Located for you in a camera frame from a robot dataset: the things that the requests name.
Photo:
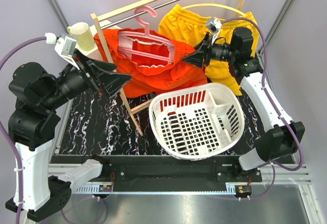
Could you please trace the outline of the pink plastic hanger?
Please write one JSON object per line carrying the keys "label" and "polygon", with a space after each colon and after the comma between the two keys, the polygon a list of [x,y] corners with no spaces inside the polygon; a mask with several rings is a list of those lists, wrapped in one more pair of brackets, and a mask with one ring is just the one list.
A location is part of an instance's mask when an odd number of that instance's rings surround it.
{"label": "pink plastic hanger", "polygon": [[[171,64],[174,62],[174,43],[167,39],[150,33],[150,25],[143,21],[139,16],[135,17],[136,22],[144,28],[142,32],[136,31],[119,31],[118,51],[126,54],[128,57],[137,55],[145,58],[156,59],[162,62]],[[162,52],[158,54],[150,50],[151,47],[159,48],[159,50],[166,49],[167,55]]]}

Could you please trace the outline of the orange shorts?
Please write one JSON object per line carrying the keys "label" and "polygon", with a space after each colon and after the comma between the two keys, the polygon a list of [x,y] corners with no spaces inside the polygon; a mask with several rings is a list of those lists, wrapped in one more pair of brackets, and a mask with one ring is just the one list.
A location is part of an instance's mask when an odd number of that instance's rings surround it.
{"label": "orange shorts", "polygon": [[[196,66],[184,63],[182,59],[195,50],[189,44],[173,40],[174,62],[168,64],[156,59],[145,58],[137,55],[128,57],[118,51],[120,29],[106,29],[103,31],[113,63],[117,65],[117,72],[127,73],[132,80],[124,86],[127,98],[135,98],[141,95],[156,93],[161,94],[169,91],[185,89],[207,83],[204,71]],[[166,49],[151,47],[151,51],[167,55]]]}

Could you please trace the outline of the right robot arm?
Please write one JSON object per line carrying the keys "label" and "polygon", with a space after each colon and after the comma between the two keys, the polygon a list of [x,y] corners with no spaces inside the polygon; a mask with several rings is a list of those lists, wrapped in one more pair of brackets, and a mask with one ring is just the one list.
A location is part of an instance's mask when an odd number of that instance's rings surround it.
{"label": "right robot arm", "polygon": [[244,181],[250,170],[276,163],[279,158],[299,153],[299,165],[303,165],[303,150],[300,142],[305,132],[301,121],[295,122],[282,108],[270,87],[266,84],[265,72],[252,53],[252,31],[237,27],[230,43],[217,44],[218,28],[209,27],[204,39],[195,47],[195,52],[183,61],[199,68],[209,66],[214,60],[227,62],[229,72],[250,97],[264,126],[264,134],[254,148],[239,157],[239,164],[232,168],[233,178]]}

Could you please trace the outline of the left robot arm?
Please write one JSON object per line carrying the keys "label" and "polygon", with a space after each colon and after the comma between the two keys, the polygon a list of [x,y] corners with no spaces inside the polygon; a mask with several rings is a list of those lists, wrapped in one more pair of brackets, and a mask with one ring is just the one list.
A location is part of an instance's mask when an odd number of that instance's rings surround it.
{"label": "left robot arm", "polygon": [[60,121],[57,109],[89,90],[111,100],[131,80],[113,63],[73,53],[59,76],[48,73],[39,63],[18,67],[9,84],[16,96],[15,111],[9,118],[9,140],[16,150],[16,194],[6,208],[23,209],[28,219],[40,222],[61,211],[71,194],[90,180],[105,181],[110,176],[109,160],[91,155],[75,169],[60,176],[49,175],[49,157]]}

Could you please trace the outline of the yellow shorts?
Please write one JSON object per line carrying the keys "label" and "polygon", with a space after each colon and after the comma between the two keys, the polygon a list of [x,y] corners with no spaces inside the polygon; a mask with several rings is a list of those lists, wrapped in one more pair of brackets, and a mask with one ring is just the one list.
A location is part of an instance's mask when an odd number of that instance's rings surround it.
{"label": "yellow shorts", "polygon": [[[205,34],[209,31],[206,27],[209,17],[202,17],[197,13],[187,10],[177,4],[161,20],[158,32],[171,39],[187,43],[193,47],[198,45]],[[251,47],[254,56],[260,34],[256,27],[245,20],[233,20],[222,25],[218,35],[218,44],[230,43],[235,28],[245,27],[251,30],[253,44]],[[229,87],[236,96],[241,96],[241,86],[229,73],[228,63],[211,60],[210,65],[205,69],[206,76],[214,83],[221,83]]]}

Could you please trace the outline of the white storage box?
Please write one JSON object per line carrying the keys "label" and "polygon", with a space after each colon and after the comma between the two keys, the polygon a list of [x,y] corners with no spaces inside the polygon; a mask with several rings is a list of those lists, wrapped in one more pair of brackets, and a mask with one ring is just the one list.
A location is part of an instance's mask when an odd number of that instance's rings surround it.
{"label": "white storage box", "polygon": [[[104,20],[100,22],[100,27],[104,27],[106,25],[111,24],[110,21],[108,20]],[[94,37],[95,34],[97,33],[95,25],[89,26],[89,29],[92,33],[92,36]],[[96,43],[94,42],[94,47],[93,49],[89,50],[89,51],[84,51],[79,44],[76,45],[76,48],[85,56],[88,56],[89,58],[95,59],[95,60],[99,60],[99,61],[103,61],[103,58],[98,50],[98,46],[96,45]]]}

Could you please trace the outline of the pale yellow cup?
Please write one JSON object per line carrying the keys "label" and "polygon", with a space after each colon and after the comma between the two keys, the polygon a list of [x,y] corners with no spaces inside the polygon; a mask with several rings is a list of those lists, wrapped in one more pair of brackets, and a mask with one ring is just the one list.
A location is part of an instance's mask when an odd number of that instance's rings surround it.
{"label": "pale yellow cup", "polygon": [[93,35],[87,23],[78,22],[72,26],[68,26],[67,31],[76,38],[77,44],[83,51],[90,51],[94,48]]}

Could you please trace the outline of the metal hanging rod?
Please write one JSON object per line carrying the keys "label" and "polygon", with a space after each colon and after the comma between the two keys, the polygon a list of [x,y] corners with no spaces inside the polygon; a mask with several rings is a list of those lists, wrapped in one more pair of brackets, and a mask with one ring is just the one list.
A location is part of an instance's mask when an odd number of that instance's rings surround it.
{"label": "metal hanging rod", "polygon": [[[157,1],[160,1],[160,0],[141,0],[141,1],[138,1],[136,3],[132,3],[132,4],[129,4],[129,5],[125,6],[125,7],[121,7],[119,9],[113,10],[111,12],[108,12],[108,13],[102,14],[100,16],[97,16],[97,20],[98,20],[99,23],[101,23],[103,21],[110,20],[113,17],[122,15],[122,14],[124,14],[126,12],[135,10],[138,7],[150,6],[151,3],[155,3]],[[158,10],[158,9],[161,9],[161,8],[166,7],[168,5],[172,5],[173,3],[177,3],[179,1],[181,1],[181,0],[170,0],[170,1],[166,1],[166,2],[163,2],[163,3],[159,4],[159,5],[157,5],[157,6],[152,7],[152,9],[153,10]],[[141,16],[141,15],[144,15],[146,13],[147,12],[145,10],[141,10],[138,13],[133,13],[133,14],[128,15],[128,16],[120,19],[120,20],[117,20],[117,21],[114,21],[114,22],[110,22],[108,24],[105,24],[103,26],[100,26],[101,27],[101,30],[104,30],[104,29],[108,29],[108,28],[117,26],[117,25],[119,25],[121,23],[127,22],[127,21],[129,21],[131,19],[136,18],[137,16]]]}

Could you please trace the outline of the white plastic laundry basket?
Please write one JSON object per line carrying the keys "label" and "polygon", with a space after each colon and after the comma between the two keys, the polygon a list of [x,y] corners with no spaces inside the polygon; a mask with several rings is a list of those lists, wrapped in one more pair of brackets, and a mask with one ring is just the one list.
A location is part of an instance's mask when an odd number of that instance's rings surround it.
{"label": "white plastic laundry basket", "polygon": [[237,144],[245,127],[237,97],[219,83],[156,96],[149,106],[149,119],[157,142],[179,160],[221,154]]}

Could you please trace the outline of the wooden clothes rack frame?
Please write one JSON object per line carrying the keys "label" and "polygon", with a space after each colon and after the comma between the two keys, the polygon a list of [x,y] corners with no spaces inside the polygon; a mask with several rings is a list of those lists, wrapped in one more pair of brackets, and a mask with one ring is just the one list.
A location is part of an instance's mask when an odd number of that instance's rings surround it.
{"label": "wooden clothes rack frame", "polygon": [[[100,39],[100,42],[101,42],[101,46],[104,50],[104,53],[105,53],[105,56],[107,58],[107,62],[108,63],[112,63],[113,64],[113,60],[112,60],[112,57],[111,57],[111,54],[110,54],[110,51],[109,51],[109,48],[107,46],[107,43],[105,41],[105,37],[104,37],[104,34],[103,34],[103,30],[104,29],[108,29],[108,28],[111,28],[111,27],[114,27],[116,26],[117,24],[119,23],[123,23],[123,22],[126,22],[130,19],[133,19],[137,16],[140,16],[140,15],[143,15],[143,14],[146,14],[146,12],[139,12],[139,13],[135,13],[133,15],[130,15],[128,17],[125,17],[121,20],[118,20],[116,22],[113,22],[113,23],[110,23],[110,24],[107,24],[107,25],[101,25],[100,23],[103,22],[103,21],[106,21],[112,17],[115,17],[115,16],[118,16],[118,15],[121,15],[125,12],[128,12],[128,11],[131,11],[131,10],[134,10],[138,7],[143,7],[145,5],[148,5],[150,3],[153,3],[153,2],[156,2],[156,1],[159,1],[159,0],[140,0],[138,2],[135,2],[135,3],[131,3],[127,6],[124,6],[124,7],[121,7],[121,8],[118,8],[116,10],[113,10],[113,11],[110,11],[110,12],[107,12],[107,13],[104,13],[102,15],[97,15],[96,13],[92,13],[91,14],[91,18],[94,22],[94,27],[95,27],[95,30],[96,30],[96,33],[98,34],[98,37]],[[172,3],[175,3],[175,2],[178,2],[180,0],[171,0],[171,1],[168,1],[166,3],[162,3],[160,5],[157,5],[155,6],[153,9],[154,10],[157,10],[159,8],[162,8],[164,6],[167,6],[167,5],[170,5]],[[237,4],[237,8],[233,8],[231,7],[229,10],[231,11],[234,11],[235,12],[235,16],[241,16],[241,15],[244,15],[243,12],[242,12],[242,8],[243,8],[243,5],[244,5],[244,1],[245,0],[238,0],[238,4]],[[127,109],[127,112],[129,113],[134,125],[136,126],[136,129],[137,131],[139,132],[139,134],[141,136],[143,136],[143,132],[142,132],[142,129],[141,127],[139,126],[138,122],[136,121],[134,115],[136,113],[138,113],[139,111],[149,107],[150,105],[150,102],[153,100],[153,99],[150,99],[144,103],[142,103],[141,105],[138,105],[137,107],[135,108],[131,108],[128,101],[127,101],[127,98],[126,98],[126,95],[125,95],[125,92],[122,89],[120,89],[119,91],[120,93],[120,98],[122,99],[122,102],[123,104],[125,105],[126,109]]]}

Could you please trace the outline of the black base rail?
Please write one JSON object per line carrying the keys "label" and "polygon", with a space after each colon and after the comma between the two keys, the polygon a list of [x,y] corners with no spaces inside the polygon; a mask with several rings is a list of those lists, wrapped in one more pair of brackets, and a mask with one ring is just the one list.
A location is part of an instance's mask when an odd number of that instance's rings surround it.
{"label": "black base rail", "polygon": [[114,193],[230,192],[232,183],[260,183],[261,172],[241,171],[237,156],[213,156],[200,161],[171,156],[106,156],[109,175],[91,178],[88,184],[113,181]]}

